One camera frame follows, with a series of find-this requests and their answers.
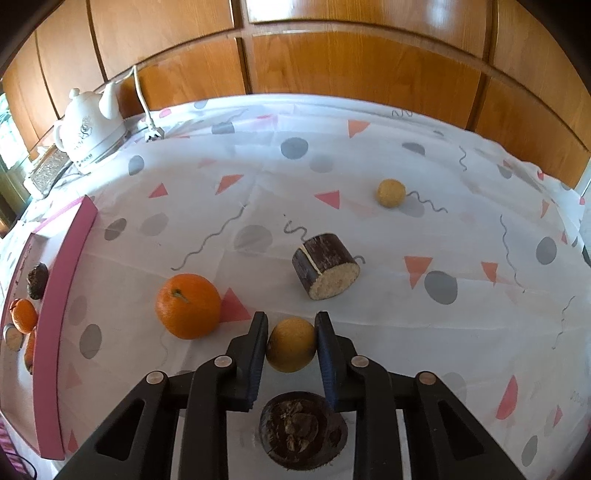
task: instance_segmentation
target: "tangerine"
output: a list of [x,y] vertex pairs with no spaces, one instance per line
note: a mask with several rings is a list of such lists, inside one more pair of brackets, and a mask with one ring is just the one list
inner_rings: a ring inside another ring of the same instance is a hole
[[37,325],[37,311],[27,299],[16,299],[10,304],[12,323],[17,330],[25,335],[33,331]]
[[192,340],[215,330],[222,299],[211,282],[199,275],[182,273],[169,278],[156,297],[156,315],[178,338]]

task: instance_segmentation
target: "gray circle pattern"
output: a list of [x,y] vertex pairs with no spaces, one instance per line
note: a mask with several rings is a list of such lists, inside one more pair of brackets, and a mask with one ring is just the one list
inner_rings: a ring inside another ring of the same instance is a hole
[[523,452],[521,452],[521,463],[523,466],[530,466],[531,462],[534,461],[536,453],[538,453],[538,437],[534,435],[527,441]]
[[168,216],[165,213],[157,213],[146,218],[139,227],[139,231],[146,236],[156,236],[161,234],[168,225]]
[[142,157],[135,155],[129,159],[129,165],[127,166],[129,176],[137,175],[145,167],[145,162]]
[[551,264],[556,258],[556,242],[549,236],[544,237],[535,249],[535,257],[542,265]]
[[234,239],[234,248],[244,252],[263,253],[273,243],[271,232],[262,225],[247,225]]
[[425,147],[415,142],[408,142],[402,144],[403,148],[410,150],[411,152],[418,153],[419,155],[425,156]]
[[466,380],[455,372],[449,372],[442,376],[441,380],[454,393],[454,395],[463,403],[466,404],[467,386]]
[[457,280],[445,272],[433,270],[425,276],[425,290],[437,303],[451,305],[457,298]]
[[94,358],[100,350],[100,344],[103,342],[103,335],[98,325],[91,323],[84,329],[80,336],[80,353],[88,360]]
[[507,180],[513,176],[513,173],[508,168],[502,167],[500,165],[497,165],[496,167],[499,169],[500,174],[503,175],[503,177]]
[[125,227],[127,226],[127,220],[124,218],[117,218],[114,222],[112,222],[107,228],[105,228],[105,240],[115,240]]
[[335,162],[328,155],[319,155],[310,160],[310,169],[316,173],[328,173],[333,170]]
[[84,295],[76,297],[70,305],[68,312],[68,320],[72,325],[80,325],[86,317],[86,311],[88,310],[88,302]]
[[221,122],[219,124],[212,125],[212,133],[214,135],[233,134],[234,124],[232,122]]
[[285,158],[298,160],[308,152],[308,142],[300,137],[291,137],[281,144],[281,153]]

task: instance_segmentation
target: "small yellow ball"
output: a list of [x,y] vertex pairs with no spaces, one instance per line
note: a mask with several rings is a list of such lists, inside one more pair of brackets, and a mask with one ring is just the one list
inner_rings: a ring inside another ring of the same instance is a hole
[[304,319],[292,317],[279,322],[267,343],[267,360],[275,370],[297,372],[309,364],[316,353],[316,331]]
[[382,180],[376,192],[378,203],[387,208],[394,208],[402,205],[406,198],[406,188],[398,180]]

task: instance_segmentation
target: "wooden panel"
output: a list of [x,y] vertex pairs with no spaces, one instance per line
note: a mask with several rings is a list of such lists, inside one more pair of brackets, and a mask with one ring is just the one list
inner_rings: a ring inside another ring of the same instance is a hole
[[512,155],[535,163],[572,188],[590,156],[539,100],[499,80],[488,84],[476,133],[499,142]]
[[233,28],[230,0],[90,0],[108,78],[193,38]]
[[39,26],[37,41],[49,93],[63,116],[72,88],[85,92],[104,81],[92,44],[86,0],[66,0]]
[[41,138],[57,120],[49,93],[43,81],[35,34],[29,37],[14,57],[11,68],[21,91],[22,102],[37,138]]
[[556,40],[517,0],[499,0],[493,65],[542,99],[591,148],[591,95]]
[[384,103],[465,128],[480,72],[386,38],[349,32],[254,38],[255,93],[314,93]]
[[22,98],[21,89],[19,87],[15,62],[12,62],[4,73],[2,87],[6,92],[12,119],[21,134],[27,150],[30,151],[39,140],[39,137],[33,128],[33,124],[31,123],[29,114],[25,108],[25,101]]
[[[196,43],[157,57],[139,71],[139,81],[151,110],[245,94],[235,38]],[[135,96],[133,83],[131,77],[124,81],[125,96]],[[129,109],[132,102],[123,98],[123,110]]]
[[246,0],[251,22],[340,20],[401,28],[482,58],[487,0]]

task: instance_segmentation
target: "white cable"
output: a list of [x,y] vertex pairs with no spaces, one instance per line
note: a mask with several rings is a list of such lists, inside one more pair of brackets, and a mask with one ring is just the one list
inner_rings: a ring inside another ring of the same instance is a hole
[[156,140],[158,138],[163,138],[164,137],[164,130],[162,128],[157,128],[154,120],[152,119],[152,115],[150,114],[150,109],[148,108],[148,104],[146,103],[146,100],[144,98],[144,94],[142,93],[142,88],[139,85],[139,76],[138,76],[138,66],[134,65],[132,70],[131,70],[134,74],[134,80],[135,80],[135,92],[138,95],[139,98],[139,102],[142,104],[142,108],[144,109],[144,112],[146,114],[146,124],[148,125],[148,133],[146,134],[145,138],[146,141],[148,140]]

